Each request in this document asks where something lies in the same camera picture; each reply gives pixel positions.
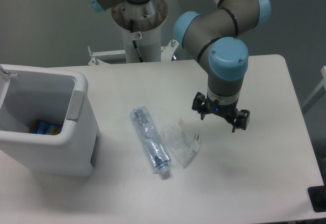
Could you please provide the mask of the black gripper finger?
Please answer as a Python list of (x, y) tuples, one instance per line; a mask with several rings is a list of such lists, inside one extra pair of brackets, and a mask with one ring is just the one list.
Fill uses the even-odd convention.
[(228, 121), (232, 125), (232, 133), (234, 133), (236, 129), (246, 130), (250, 121), (250, 111), (247, 109), (231, 110)]
[(198, 92), (192, 103), (192, 110), (197, 111), (200, 114), (201, 120), (204, 120), (206, 114), (208, 113), (207, 99), (204, 94)]

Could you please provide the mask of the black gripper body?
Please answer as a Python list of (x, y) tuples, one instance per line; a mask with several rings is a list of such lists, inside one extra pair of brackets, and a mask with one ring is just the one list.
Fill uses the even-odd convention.
[(234, 123), (237, 118), (238, 99), (238, 93), (227, 97), (207, 93), (205, 114), (214, 114), (224, 118), (228, 123)]

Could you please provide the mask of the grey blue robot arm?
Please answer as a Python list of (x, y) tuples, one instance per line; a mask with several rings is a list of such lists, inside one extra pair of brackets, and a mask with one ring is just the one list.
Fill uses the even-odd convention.
[[(129, 63), (161, 59), (161, 26), (168, 7), (165, 0), (89, 0), (97, 12), (110, 10), (123, 36)], [(197, 93), (192, 109), (201, 117), (214, 114), (233, 129), (246, 130), (250, 112), (237, 109), (249, 51), (238, 35), (267, 22), (269, 0), (214, 0), (217, 9), (201, 16), (194, 11), (175, 22), (173, 35), (208, 75), (207, 93)]]

